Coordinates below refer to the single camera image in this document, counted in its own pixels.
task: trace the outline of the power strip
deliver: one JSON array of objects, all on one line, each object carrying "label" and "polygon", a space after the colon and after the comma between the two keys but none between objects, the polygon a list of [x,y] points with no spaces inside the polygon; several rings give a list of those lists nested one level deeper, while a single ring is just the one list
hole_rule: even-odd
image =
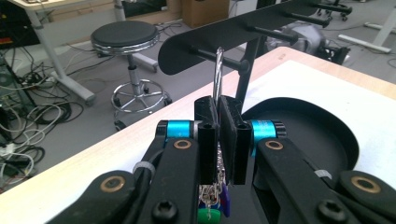
[{"label": "power strip", "polygon": [[15,151],[15,144],[10,143],[6,147],[0,147],[0,156],[8,155]]}]

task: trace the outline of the black rod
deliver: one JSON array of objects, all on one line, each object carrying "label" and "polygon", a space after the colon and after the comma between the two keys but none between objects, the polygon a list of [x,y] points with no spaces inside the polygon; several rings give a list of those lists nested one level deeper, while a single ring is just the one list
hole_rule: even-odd
[{"label": "black rod", "polygon": [[270,37],[275,38],[275,39],[280,39],[280,40],[284,40],[284,41],[290,42],[291,45],[295,44],[297,42],[297,40],[298,40],[298,36],[297,35],[282,34],[280,32],[267,30],[267,29],[263,29],[263,28],[260,28],[260,27],[251,27],[251,28],[249,28],[249,30],[258,32],[258,33],[266,35],[266,36],[270,36]]},{"label": "black rod", "polygon": [[261,40],[262,38],[256,38],[247,42],[247,47],[245,49],[245,55],[243,57],[243,60],[247,61],[248,64],[250,64],[250,67],[245,72],[239,72],[239,82],[235,94],[235,99],[239,100],[242,103],[242,106],[245,102],[245,96],[247,95],[248,91],[248,83],[250,81],[251,70],[253,69],[254,60],[257,57],[257,51],[259,49]]},{"label": "black rod", "polygon": [[306,21],[306,22],[317,24],[317,25],[321,25],[323,28],[328,26],[329,23],[330,23],[329,20],[324,21],[324,20],[320,20],[320,19],[316,19],[316,18],[312,18],[312,17],[307,17],[307,16],[295,14],[295,13],[290,13],[290,14],[288,14],[288,16],[290,18],[293,18],[293,19],[298,20],[298,21]]},{"label": "black rod", "polygon": [[352,12],[352,7],[337,7],[337,6],[326,5],[326,4],[316,4],[316,5],[314,5],[314,7],[317,7],[320,9],[326,9],[329,11],[343,12],[347,15],[349,15]]},{"label": "black rod", "polygon": [[[190,53],[195,54],[199,57],[202,57],[206,60],[209,60],[211,62],[215,62],[216,61],[216,57],[217,55],[215,53],[203,50],[203,49],[197,49],[192,47],[190,49]],[[230,59],[230,58],[223,58],[223,64],[229,68],[232,68],[233,70],[236,70],[238,72],[245,72],[249,69],[249,64],[248,61],[246,60],[242,60],[241,62],[238,62],[234,59]]]}]

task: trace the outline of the screw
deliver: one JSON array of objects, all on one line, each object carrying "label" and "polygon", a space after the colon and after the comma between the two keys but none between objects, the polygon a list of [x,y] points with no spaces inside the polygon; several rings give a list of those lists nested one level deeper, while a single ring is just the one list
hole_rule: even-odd
[{"label": "screw", "polygon": [[162,200],[152,208],[151,215],[158,223],[168,223],[177,216],[177,207],[174,203]]},{"label": "screw", "polygon": [[343,208],[332,200],[323,200],[318,205],[319,213],[330,221],[344,223],[347,221],[347,214]]},{"label": "screw", "polygon": [[119,179],[110,179],[106,182],[106,187],[113,189],[121,183]]}]

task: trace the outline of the desk leg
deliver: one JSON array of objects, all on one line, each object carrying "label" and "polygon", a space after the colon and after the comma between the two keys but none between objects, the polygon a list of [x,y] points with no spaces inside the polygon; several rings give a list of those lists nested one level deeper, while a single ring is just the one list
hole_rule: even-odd
[{"label": "desk leg", "polygon": [[37,34],[40,43],[44,47],[44,50],[47,52],[49,59],[51,60],[55,71],[56,76],[54,76],[59,82],[64,84],[66,88],[74,92],[76,95],[81,97],[87,105],[91,105],[95,95],[81,86],[72,78],[68,77],[64,72],[64,69],[59,62],[58,56],[55,53],[55,50],[52,48],[52,45],[48,41],[47,37],[44,34],[44,26],[41,24],[40,20],[38,19],[37,15],[34,11],[26,10],[27,15],[29,16],[30,22],[32,23],[33,28],[35,29],[35,33]]},{"label": "desk leg", "polygon": [[396,25],[396,8],[394,8],[393,11],[390,13],[384,26],[376,26],[375,27],[375,26],[371,26],[367,22],[365,23],[365,26],[380,29],[380,31],[379,31],[378,35],[376,36],[375,40],[373,41],[373,43],[359,40],[357,38],[353,38],[353,37],[350,37],[347,35],[339,35],[338,38],[352,42],[352,43],[356,43],[359,45],[363,45],[364,47],[367,47],[367,48],[380,50],[385,53],[390,53],[391,49],[382,47],[382,45],[384,44],[385,40],[388,38],[389,34],[393,32],[393,27],[395,25]]}]

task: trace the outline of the black stool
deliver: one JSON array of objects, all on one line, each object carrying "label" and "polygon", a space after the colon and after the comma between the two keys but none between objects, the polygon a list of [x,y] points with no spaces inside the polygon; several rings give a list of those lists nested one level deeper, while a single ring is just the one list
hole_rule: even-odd
[{"label": "black stool", "polygon": [[116,21],[95,30],[91,35],[92,46],[101,54],[126,55],[130,82],[118,86],[112,96],[111,104],[116,108],[114,118],[118,130],[125,125],[118,120],[119,112],[139,113],[148,111],[164,102],[172,103],[169,94],[150,80],[140,79],[137,74],[133,54],[154,46],[160,34],[154,25],[142,21]]}]

